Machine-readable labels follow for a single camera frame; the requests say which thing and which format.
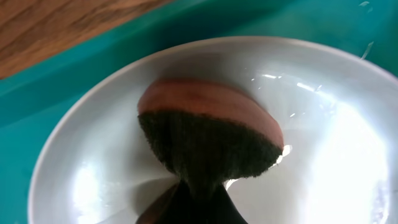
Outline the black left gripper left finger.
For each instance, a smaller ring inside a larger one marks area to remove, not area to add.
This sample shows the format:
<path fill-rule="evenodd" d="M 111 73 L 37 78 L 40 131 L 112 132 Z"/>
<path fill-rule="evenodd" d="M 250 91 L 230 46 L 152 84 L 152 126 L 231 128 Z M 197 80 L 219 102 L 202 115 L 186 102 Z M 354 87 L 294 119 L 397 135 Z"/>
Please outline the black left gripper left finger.
<path fill-rule="evenodd" d="M 183 224 L 186 218 L 187 185 L 179 182 L 166 190 L 137 219 L 136 224 Z"/>

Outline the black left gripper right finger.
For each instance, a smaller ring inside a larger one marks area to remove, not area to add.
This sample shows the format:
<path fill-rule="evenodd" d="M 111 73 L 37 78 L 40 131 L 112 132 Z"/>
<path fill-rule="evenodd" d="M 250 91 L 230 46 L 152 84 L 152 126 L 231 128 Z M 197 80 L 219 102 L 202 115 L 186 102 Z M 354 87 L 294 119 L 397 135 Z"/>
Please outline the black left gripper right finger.
<path fill-rule="evenodd" d="M 230 199 L 226 189 L 219 185 L 201 210 L 206 224 L 248 224 Z"/>

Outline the orange and green sponge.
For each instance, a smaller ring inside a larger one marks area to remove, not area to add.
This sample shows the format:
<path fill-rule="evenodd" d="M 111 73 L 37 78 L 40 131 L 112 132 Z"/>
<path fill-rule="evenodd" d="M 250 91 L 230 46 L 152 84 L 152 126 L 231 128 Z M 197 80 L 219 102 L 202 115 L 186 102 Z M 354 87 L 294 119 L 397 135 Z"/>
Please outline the orange and green sponge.
<path fill-rule="evenodd" d="M 161 79 L 144 92 L 137 110 L 156 158 L 197 200 L 209 199 L 227 180 L 261 175 L 284 148 L 277 121 L 230 86 Z"/>

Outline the light blue plate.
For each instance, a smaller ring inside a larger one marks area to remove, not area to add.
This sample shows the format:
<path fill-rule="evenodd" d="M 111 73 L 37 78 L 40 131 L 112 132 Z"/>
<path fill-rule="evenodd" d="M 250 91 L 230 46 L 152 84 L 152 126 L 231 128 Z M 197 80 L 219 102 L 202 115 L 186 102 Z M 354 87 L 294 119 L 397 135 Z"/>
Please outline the light blue plate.
<path fill-rule="evenodd" d="M 223 37 L 144 57 L 77 101 L 35 165 L 30 223 L 135 223 L 176 183 L 137 120 L 139 98 L 160 77 L 232 85 L 279 123 L 277 165 L 225 183 L 247 222 L 397 222 L 397 80 L 324 45 Z"/>

